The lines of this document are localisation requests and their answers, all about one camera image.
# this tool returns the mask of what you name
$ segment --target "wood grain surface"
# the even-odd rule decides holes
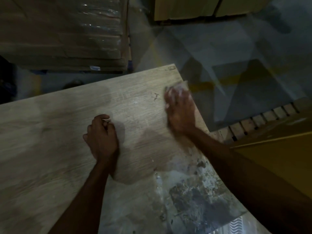
[[[0,233],[51,228],[95,164],[82,135],[103,113],[115,123],[121,154],[105,189],[99,232],[165,233],[159,216],[176,217],[168,211],[168,190],[203,171],[198,159],[208,164],[166,126],[164,87],[181,80],[168,65],[0,105]],[[208,132],[198,110],[196,123]],[[212,170],[207,176],[218,178]]]

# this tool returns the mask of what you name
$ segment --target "stacked cardboard boxes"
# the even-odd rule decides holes
[[[27,69],[126,70],[127,7],[128,0],[0,0],[0,55]]]

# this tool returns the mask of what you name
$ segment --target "white label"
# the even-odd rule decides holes
[[[93,66],[93,65],[90,66],[90,69],[91,70],[101,70],[101,68],[99,66]]]

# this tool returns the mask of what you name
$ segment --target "person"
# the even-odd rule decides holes
[[[188,137],[208,158],[221,180],[271,233],[312,233],[311,199],[282,178],[195,126],[195,105],[189,92],[170,89],[164,95],[168,125]],[[119,146],[108,115],[96,116],[83,135],[96,164],[83,187],[51,228],[54,233],[98,233],[102,200],[109,173],[116,166]]]

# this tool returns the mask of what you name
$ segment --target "workbench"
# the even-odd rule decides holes
[[[164,88],[180,81],[167,65],[0,105],[0,233],[49,231],[95,165],[82,135],[103,113],[120,157],[99,233],[209,233],[243,214],[209,161],[167,128]]]

